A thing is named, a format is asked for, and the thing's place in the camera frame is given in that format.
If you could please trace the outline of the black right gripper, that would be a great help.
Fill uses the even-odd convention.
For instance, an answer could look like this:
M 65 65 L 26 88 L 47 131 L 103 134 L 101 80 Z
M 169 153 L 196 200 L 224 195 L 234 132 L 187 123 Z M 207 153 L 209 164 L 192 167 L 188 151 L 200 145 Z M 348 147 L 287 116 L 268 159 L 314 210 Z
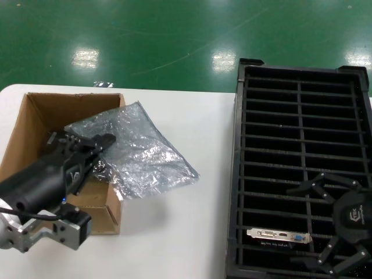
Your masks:
M 346 187 L 349 192 L 335 200 L 324 185 Z M 366 263 L 370 252 L 363 245 L 371 244 L 371 191 L 361 191 L 362 185 L 353 179 L 330 173 L 320 173 L 314 179 L 303 181 L 297 188 L 287 190 L 287 195 L 304 196 L 311 191 L 319 194 L 328 204 L 333 204 L 333 223 L 337 236 L 331 238 L 318 257 L 291 257 L 290 262 L 304 264 L 307 269 L 322 271 L 330 276 L 343 276 Z M 356 253 L 335 266 L 331 265 L 343 244 L 352 244 Z

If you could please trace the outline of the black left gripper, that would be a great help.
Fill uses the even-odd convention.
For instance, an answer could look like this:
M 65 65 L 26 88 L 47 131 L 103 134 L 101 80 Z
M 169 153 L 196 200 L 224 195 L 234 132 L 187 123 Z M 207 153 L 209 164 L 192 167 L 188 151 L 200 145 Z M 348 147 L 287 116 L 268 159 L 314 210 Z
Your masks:
M 68 195 L 80 194 L 100 160 L 97 154 L 115 142 L 113 134 L 89 138 L 66 131 L 53 132 L 48 137 L 49 155 L 1 182 L 1 199 L 11 209 L 26 213 L 55 208 Z

